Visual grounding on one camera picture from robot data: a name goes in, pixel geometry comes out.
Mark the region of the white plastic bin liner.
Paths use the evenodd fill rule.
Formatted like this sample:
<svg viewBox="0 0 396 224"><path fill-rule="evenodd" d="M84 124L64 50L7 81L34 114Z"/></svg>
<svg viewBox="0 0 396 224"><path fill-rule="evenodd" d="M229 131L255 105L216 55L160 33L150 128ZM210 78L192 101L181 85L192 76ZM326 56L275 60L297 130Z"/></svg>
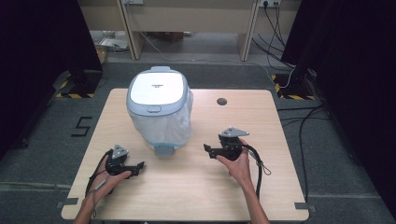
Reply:
<svg viewBox="0 0 396 224"><path fill-rule="evenodd" d="M154 146L182 147L190 139L193 93L188 90L185 104L176 112L165 116L141 116L130 112L134 127Z"/></svg>

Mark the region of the box of clutter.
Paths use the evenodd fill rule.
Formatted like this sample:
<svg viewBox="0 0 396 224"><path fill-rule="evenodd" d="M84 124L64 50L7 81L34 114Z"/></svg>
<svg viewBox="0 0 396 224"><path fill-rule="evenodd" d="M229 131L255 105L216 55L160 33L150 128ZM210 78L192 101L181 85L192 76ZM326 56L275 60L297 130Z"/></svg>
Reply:
<svg viewBox="0 0 396 224"><path fill-rule="evenodd" d="M91 30L90 35L100 63L106 61L109 52L122 53L129 51L127 36L124 31Z"/></svg>

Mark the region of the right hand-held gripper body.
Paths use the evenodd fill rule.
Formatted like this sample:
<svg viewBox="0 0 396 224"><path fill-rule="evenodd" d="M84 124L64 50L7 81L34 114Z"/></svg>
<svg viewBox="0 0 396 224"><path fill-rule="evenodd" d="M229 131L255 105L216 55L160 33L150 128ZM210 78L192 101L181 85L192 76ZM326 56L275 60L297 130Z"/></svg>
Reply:
<svg viewBox="0 0 396 224"><path fill-rule="evenodd" d="M220 155L229 161L235 161L239 158L242 152L242 143L240 136L247 136L249 132L229 127L219 134L219 141L221 144Z"/></svg>

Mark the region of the person's right hand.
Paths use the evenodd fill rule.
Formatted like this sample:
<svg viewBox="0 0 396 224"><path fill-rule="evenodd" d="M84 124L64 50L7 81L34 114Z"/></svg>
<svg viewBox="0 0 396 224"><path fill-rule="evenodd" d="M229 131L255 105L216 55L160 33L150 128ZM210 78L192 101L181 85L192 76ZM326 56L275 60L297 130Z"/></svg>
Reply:
<svg viewBox="0 0 396 224"><path fill-rule="evenodd" d="M216 159L228 169L229 175L232 176L242 188L252 184L249 170L248 150L246 148L242 150L241 154L235 161L230 161L220 155L218 155Z"/></svg>

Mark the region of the white and blue pedal bin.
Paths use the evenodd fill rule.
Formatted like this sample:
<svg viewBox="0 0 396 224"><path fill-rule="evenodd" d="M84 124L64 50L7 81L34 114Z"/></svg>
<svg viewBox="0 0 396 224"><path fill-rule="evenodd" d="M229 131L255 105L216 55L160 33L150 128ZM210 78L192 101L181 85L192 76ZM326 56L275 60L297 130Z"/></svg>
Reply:
<svg viewBox="0 0 396 224"><path fill-rule="evenodd" d="M189 89L187 79L180 72L169 66L153 66L131 81L126 95L128 114L154 117L174 113L185 104ZM177 149L163 145L148 146L160 157L172 156Z"/></svg>

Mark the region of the grey table corner bracket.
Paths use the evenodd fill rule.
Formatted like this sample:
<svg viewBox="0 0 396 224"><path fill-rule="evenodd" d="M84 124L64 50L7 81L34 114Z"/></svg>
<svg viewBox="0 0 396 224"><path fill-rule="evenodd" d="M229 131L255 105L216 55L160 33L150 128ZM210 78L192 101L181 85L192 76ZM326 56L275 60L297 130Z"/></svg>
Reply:
<svg viewBox="0 0 396 224"><path fill-rule="evenodd" d="M314 205L308 203L294 203L295 209L297 210L307 210L310 213L316 213L317 208Z"/></svg>
<svg viewBox="0 0 396 224"><path fill-rule="evenodd" d="M74 205L78 203L78 198L66 198L64 201L57 202L56 208L63 208L65 205Z"/></svg>

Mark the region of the black curtain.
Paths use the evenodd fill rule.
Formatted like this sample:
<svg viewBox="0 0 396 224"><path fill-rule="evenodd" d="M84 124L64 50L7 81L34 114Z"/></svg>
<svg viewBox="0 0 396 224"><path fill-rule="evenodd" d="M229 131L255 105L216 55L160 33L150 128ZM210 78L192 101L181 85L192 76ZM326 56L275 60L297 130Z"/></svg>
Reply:
<svg viewBox="0 0 396 224"><path fill-rule="evenodd" d="M396 218L396 0L301 0L282 58L317 72L344 137Z"/></svg>
<svg viewBox="0 0 396 224"><path fill-rule="evenodd" d="M0 0L0 159L29 133L52 83L101 70L78 0Z"/></svg>

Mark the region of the beige wooden desk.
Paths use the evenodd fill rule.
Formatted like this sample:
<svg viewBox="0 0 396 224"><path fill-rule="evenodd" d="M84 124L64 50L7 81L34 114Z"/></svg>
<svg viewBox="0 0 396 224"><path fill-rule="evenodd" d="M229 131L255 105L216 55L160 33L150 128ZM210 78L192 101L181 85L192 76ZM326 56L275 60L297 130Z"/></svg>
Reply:
<svg viewBox="0 0 396 224"><path fill-rule="evenodd" d="M248 59L259 0L117 0L132 58L140 58L145 32L235 34L241 61Z"/></svg>

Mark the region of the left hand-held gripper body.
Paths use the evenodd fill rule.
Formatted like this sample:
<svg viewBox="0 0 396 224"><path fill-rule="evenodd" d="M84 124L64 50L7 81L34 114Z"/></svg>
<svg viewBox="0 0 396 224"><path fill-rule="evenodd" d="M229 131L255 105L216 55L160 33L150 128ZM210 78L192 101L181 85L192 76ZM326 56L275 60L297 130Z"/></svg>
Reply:
<svg viewBox="0 0 396 224"><path fill-rule="evenodd" d="M110 175L119 175L125 171L132 171L131 166L125 166L129 151L120 145L115 145L107 152L106 171Z"/></svg>

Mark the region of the person's left hand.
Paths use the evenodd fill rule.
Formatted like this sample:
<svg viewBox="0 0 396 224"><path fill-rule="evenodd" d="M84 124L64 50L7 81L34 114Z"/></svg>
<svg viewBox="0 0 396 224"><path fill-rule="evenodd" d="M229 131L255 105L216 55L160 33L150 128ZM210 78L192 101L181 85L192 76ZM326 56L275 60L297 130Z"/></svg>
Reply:
<svg viewBox="0 0 396 224"><path fill-rule="evenodd" d="M106 196L111 190L113 190L123 179L126 179L127 175L131 172L126 171L119 175L110 175L106 171L106 159L104 157L95 169L94 174L90 178L90 187L88 188L87 196L90 194L94 195L99 201Z"/></svg>

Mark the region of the white wall power socket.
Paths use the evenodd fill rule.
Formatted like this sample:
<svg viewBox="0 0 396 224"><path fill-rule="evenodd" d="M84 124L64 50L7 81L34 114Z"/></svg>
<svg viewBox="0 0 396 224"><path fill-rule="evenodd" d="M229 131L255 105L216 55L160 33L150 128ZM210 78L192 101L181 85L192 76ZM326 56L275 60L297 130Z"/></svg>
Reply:
<svg viewBox="0 0 396 224"><path fill-rule="evenodd" d="M280 6L281 0L259 0L259 7L276 8Z"/></svg>

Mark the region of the stand base with hazard tape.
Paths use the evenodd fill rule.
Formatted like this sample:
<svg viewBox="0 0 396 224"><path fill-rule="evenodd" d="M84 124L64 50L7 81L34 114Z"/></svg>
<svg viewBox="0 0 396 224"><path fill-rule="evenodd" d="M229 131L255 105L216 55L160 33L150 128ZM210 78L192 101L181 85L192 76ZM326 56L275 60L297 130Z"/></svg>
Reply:
<svg viewBox="0 0 396 224"><path fill-rule="evenodd" d="M314 100L315 94L310 90L306 74L294 74L291 70L288 73L276 73L271 75L271 80L275 85L277 97L291 100Z"/></svg>
<svg viewBox="0 0 396 224"><path fill-rule="evenodd" d="M53 83L54 96L69 99L92 98L102 75L101 71L86 70L84 72L85 82L77 83L68 71L63 72Z"/></svg>

